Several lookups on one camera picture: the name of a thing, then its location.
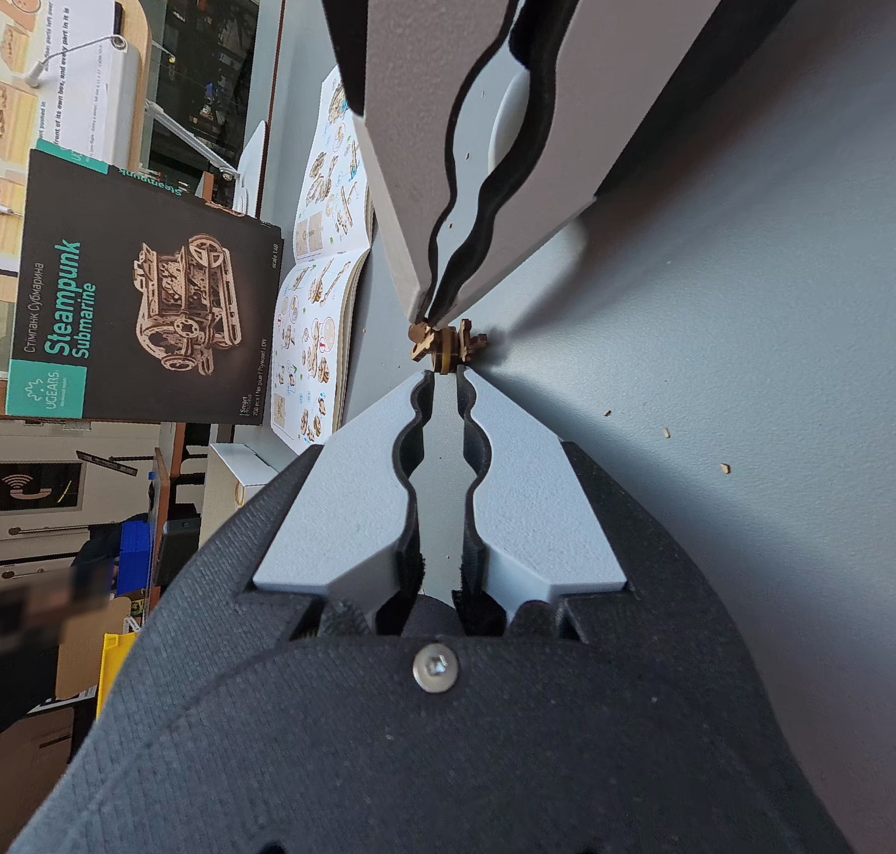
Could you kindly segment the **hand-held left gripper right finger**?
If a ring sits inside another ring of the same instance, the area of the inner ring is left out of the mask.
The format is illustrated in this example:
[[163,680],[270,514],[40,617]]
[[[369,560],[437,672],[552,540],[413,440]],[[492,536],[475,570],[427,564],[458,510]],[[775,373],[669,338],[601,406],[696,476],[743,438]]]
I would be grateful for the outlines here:
[[470,368],[457,371],[465,499],[461,588],[468,636],[580,636],[570,597],[626,583],[559,437]]

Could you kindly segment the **white metal stand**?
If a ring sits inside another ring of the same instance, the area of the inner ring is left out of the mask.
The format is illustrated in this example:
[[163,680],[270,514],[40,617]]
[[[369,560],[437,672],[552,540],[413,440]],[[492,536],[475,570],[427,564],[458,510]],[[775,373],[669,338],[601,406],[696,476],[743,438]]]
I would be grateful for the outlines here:
[[262,120],[258,124],[249,142],[245,145],[237,166],[233,166],[176,122],[158,104],[151,100],[146,100],[144,103],[145,112],[151,120],[159,122],[188,147],[204,157],[212,166],[235,179],[233,210],[257,219],[261,217],[263,168],[268,144],[266,121]]

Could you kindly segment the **black model kit box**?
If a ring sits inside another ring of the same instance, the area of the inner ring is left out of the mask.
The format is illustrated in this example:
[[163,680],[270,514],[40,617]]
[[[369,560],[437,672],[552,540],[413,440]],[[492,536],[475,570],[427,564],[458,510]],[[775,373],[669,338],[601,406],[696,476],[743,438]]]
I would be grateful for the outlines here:
[[6,413],[260,424],[282,255],[275,226],[39,141]]

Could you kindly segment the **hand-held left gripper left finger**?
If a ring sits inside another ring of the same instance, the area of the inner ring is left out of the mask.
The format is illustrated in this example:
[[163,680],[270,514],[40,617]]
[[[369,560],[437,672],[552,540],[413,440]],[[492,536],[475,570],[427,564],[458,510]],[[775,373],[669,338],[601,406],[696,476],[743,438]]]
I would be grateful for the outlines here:
[[398,635],[420,590],[417,497],[432,372],[416,373],[322,447],[253,576],[263,591],[349,600]]

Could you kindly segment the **white cardboard box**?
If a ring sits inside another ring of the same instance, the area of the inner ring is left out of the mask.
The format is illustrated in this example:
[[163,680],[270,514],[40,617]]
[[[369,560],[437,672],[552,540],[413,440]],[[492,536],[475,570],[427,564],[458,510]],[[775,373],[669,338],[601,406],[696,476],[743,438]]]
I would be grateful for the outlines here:
[[213,534],[261,489],[278,470],[243,444],[211,444],[205,472],[202,533]]

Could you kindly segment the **open instruction booklet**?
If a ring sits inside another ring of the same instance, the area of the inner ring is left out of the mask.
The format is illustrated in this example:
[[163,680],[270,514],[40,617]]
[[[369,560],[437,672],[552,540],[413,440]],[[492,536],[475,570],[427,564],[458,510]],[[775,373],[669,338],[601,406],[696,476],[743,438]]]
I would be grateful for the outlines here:
[[295,453],[342,424],[357,283],[372,245],[373,206],[338,68],[321,87],[297,203],[295,267],[274,315],[271,427]]

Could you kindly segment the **blue plastic bin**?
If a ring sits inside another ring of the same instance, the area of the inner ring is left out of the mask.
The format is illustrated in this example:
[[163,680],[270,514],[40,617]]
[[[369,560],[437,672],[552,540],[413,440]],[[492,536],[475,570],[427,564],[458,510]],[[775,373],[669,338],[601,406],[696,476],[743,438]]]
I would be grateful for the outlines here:
[[151,525],[146,521],[122,523],[119,546],[119,579],[134,576],[137,587],[145,584],[151,558]]

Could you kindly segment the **small wooden gear assembly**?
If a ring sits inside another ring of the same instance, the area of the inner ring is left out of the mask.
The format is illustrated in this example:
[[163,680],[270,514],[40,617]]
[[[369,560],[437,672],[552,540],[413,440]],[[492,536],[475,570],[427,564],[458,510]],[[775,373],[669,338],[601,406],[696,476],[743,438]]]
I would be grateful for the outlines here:
[[468,365],[474,355],[487,346],[487,334],[473,334],[472,322],[466,318],[461,319],[458,328],[447,325],[442,330],[425,322],[415,323],[409,327],[408,336],[412,342],[412,361],[419,362],[430,355],[433,371],[443,375],[456,371],[458,366]]

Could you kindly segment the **instruction sheet board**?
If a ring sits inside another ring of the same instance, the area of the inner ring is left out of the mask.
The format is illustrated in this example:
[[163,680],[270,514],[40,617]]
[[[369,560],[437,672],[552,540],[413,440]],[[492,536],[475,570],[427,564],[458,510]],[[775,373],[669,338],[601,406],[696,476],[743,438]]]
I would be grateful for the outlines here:
[[1,0],[1,300],[16,300],[39,140],[140,167],[149,24],[138,0]]

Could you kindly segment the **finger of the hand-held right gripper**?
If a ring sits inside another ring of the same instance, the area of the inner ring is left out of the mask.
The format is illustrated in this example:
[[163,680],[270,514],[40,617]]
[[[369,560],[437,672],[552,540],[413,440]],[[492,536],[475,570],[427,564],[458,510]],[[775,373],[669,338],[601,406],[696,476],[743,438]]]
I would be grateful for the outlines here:
[[594,199],[721,0],[525,0],[510,52],[529,72],[509,149],[479,189],[427,320],[452,322]]
[[410,324],[438,274],[438,232],[457,198],[454,131],[519,0],[328,0],[328,29]]

